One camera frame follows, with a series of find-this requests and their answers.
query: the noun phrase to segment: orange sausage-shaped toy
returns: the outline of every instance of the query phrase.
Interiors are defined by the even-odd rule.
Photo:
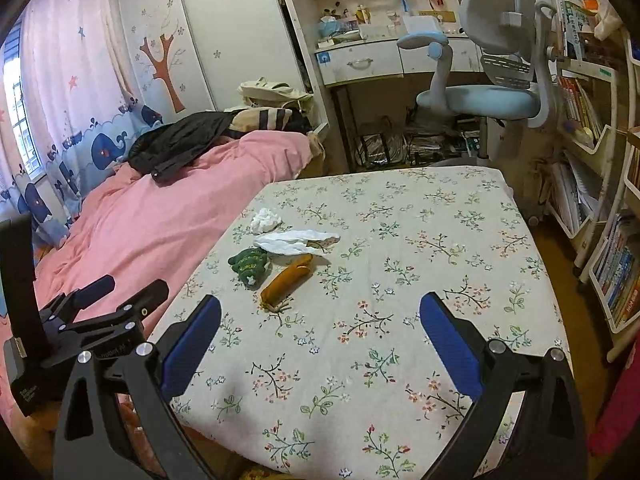
[[[297,282],[313,272],[310,264],[312,254],[304,254],[278,274],[273,281],[260,293],[260,304],[272,312],[278,312],[275,305],[286,296]]]

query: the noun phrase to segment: white tablecloth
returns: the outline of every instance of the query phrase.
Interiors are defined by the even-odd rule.
[[[251,246],[268,207],[287,228],[336,232],[312,277],[258,307],[227,259]],[[277,257],[266,286],[293,258]],[[437,168],[271,184],[223,235],[156,327],[185,319],[205,294],[223,321],[186,393],[183,423],[298,478],[421,478],[468,412],[417,310],[435,291],[486,337],[567,353],[556,298],[500,173]],[[481,469],[495,466],[516,419],[513,396]]]

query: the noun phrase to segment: bed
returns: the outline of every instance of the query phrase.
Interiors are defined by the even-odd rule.
[[[226,263],[268,207],[279,229],[340,235],[274,314]],[[270,276],[291,257],[273,259]],[[269,283],[268,277],[262,286]],[[359,173],[270,184],[232,223],[159,321],[155,340],[205,294],[218,334],[185,394],[183,424],[295,478],[421,478],[470,407],[417,316],[435,291],[487,338],[569,355],[556,298],[502,175],[489,168]],[[481,470],[495,466],[514,395]]]
[[[212,148],[170,186],[140,177],[128,164],[94,189],[60,250],[36,268],[38,304],[81,288],[105,274],[115,278],[108,297],[77,320],[100,316],[153,280],[169,285],[169,300],[145,320],[150,332],[167,306],[245,206],[270,182],[298,176],[312,158],[302,134],[256,131]],[[11,337],[0,318],[0,340]],[[0,356],[0,414],[14,404]]]

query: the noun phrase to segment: pink bedsheet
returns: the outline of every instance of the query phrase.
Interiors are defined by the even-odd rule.
[[[82,288],[105,274],[116,288],[81,312],[101,316],[153,280],[169,285],[169,299],[145,320],[153,327],[193,271],[249,202],[270,182],[290,180],[311,160],[302,134],[256,131],[212,148],[170,186],[140,177],[128,164],[85,199],[65,245],[44,257],[35,282],[38,304]],[[10,337],[0,318],[0,342]],[[0,413],[9,423],[11,398],[4,356],[0,364]]]

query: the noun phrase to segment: crumpled tissue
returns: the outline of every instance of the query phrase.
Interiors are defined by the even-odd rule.
[[[263,248],[273,254],[294,256],[296,254],[317,254],[322,256],[322,251],[315,247],[308,247],[309,241],[322,242],[334,238],[340,239],[335,233],[320,233],[318,231],[286,231],[283,233],[269,233],[255,237],[254,245]]]
[[[251,220],[249,227],[254,235],[261,235],[273,231],[281,222],[282,218],[270,209],[263,207]]]

